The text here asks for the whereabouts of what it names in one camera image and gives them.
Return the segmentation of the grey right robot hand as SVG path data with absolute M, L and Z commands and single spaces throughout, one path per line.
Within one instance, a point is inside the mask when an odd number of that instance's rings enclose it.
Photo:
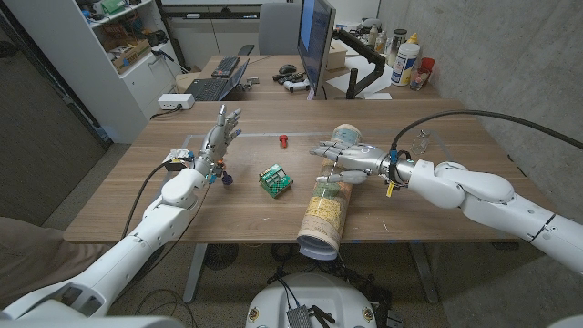
M 385 174 L 391 163 L 387 152 L 362 143 L 321 141 L 310 154 L 330 159 L 343 168 L 340 173 L 318 177 L 319 183 L 361 184 L 371 175 Z

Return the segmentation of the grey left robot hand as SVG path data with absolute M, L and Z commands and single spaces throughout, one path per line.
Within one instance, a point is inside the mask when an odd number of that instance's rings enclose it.
M 224 157 L 229 144 L 241 133 L 238 125 L 241 109 L 227 114 L 226 106 L 220 106 L 215 126 L 203 139 L 199 153 L 195 158 L 194 169 L 207 178 L 218 167 L 218 162 Z

